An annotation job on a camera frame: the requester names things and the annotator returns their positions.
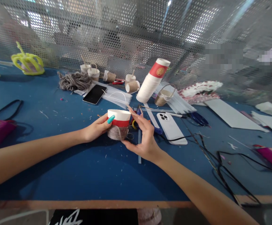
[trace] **gold emblem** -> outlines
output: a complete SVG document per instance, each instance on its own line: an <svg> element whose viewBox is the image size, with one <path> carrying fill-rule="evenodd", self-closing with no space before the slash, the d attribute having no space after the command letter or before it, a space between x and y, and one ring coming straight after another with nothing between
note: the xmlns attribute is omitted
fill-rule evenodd
<svg viewBox="0 0 272 225"><path fill-rule="evenodd" d="M162 76L162 75L164 74L164 72L165 72L165 69L164 69L163 67L161 67L161 68L159 68L159 69L157 70L157 75L158 75L158 76Z"/></svg>

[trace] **hand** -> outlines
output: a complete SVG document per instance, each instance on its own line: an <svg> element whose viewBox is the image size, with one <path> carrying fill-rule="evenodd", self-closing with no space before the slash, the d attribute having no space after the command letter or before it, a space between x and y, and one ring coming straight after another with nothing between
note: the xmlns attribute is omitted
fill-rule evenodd
<svg viewBox="0 0 272 225"><path fill-rule="evenodd" d="M152 163L158 162L165 153L162 149L159 148L155 139L154 139L154 126L151 123L141 116L134 113L130 108L130 113L134 120L138 123L138 126L142 130L142 141L141 144L134 145L127 140L123 140L122 143L126 148L142 158L151 161Z"/></svg>
<svg viewBox="0 0 272 225"><path fill-rule="evenodd" d="M106 113L102 117L94 121L90 126L82 129L82 137L85 142L91 142L103 133L105 133L106 130L112 125L112 120L110 119L108 120L108 114Z"/></svg>

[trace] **yellow crown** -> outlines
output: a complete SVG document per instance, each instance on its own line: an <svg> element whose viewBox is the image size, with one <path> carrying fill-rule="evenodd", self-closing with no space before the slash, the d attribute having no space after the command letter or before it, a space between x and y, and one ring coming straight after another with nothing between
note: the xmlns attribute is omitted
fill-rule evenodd
<svg viewBox="0 0 272 225"><path fill-rule="evenodd" d="M25 53L19 42L17 48L20 49L21 53L12 55L11 59L16 67L22 70L25 75L41 75L45 72L42 59L34 54Z"/></svg>

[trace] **black smartphone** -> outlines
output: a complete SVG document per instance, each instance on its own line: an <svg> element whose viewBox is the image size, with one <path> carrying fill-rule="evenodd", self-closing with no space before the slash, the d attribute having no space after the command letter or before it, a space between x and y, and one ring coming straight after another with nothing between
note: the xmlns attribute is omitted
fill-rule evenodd
<svg viewBox="0 0 272 225"><path fill-rule="evenodd" d="M106 87L96 84L83 98L84 102L96 105L106 91Z"/></svg>

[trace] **woman's left hand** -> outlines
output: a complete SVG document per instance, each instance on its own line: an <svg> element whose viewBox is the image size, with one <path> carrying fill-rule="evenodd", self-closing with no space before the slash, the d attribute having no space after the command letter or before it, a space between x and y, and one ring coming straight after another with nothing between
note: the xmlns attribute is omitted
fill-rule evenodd
<svg viewBox="0 0 272 225"><path fill-rule="evenodd" d="M82 137L85 140L85 143L91 142L105 133L106 130L112 125L112 120L110 119L108 120L108 114L106 113L94 121L90 126L82 129Z"/></svg>

